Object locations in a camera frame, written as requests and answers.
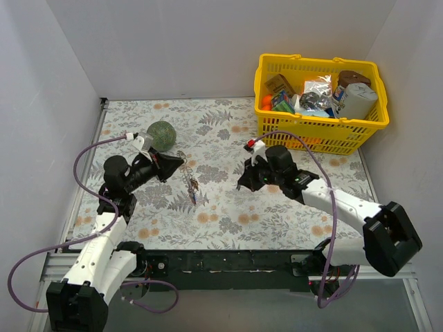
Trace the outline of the metal ring disc key organizer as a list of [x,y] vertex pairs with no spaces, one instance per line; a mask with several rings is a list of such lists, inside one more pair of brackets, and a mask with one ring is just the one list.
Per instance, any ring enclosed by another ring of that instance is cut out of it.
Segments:
[[177,157],[179,157],[183,164],[179,167],[182,181],[186,184],[188,196],[193,205],[197,204],[197,193],[199,191],[198,181],[192,175],[192,168],[188,165],[187,156],[184,152],[178,150]]

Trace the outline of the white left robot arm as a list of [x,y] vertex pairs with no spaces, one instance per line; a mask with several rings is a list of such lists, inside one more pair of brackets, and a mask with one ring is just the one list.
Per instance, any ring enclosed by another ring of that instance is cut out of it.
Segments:
[[108,305],[125,278],[147,270],[143,246],[120,242],[136,207],[134,191],[152,178],[166,182],[183,163],[154,150],[139,153],[132,163],[123,156],[106,159],[92,238],[62,280],[51,282],[46,291],[52,330],[104,329]]

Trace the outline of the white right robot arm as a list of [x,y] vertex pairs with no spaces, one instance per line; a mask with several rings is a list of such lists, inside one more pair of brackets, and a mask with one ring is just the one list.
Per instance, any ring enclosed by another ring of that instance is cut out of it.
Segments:
[[255,192],[276,185],[291,200],[316,208],[354,228],[359,239],[328,239],[317,245],[304,264],[322,274],[338,266],[371,266],[387,277],[395,276],[421,249],[422,241],[405,209],[365,201],[342,190],[332,189],[317,174],[298,168],[289,150],[248,141],[244,149],[251,157],[237,185]]

